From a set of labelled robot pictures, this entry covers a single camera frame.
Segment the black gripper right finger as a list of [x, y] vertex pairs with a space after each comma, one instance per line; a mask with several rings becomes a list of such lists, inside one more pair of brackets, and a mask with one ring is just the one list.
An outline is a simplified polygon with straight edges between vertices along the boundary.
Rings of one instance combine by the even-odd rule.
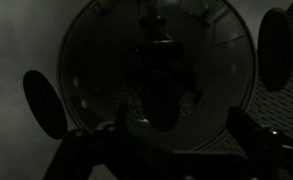
[[282, 154], [280, 134], [262, 127], [239, 107], [230, 107], [226, 127], [231, 136], [257, 165], [277, 166]]

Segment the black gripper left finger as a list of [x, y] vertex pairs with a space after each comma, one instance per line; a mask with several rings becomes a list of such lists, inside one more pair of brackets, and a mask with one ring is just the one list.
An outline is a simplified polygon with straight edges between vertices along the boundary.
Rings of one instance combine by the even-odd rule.
[[115, 118], [115, 126], [117, 129], [125, 129], [128, 116], [128, 105], [123, 103], [118, 107], [118, 111]]

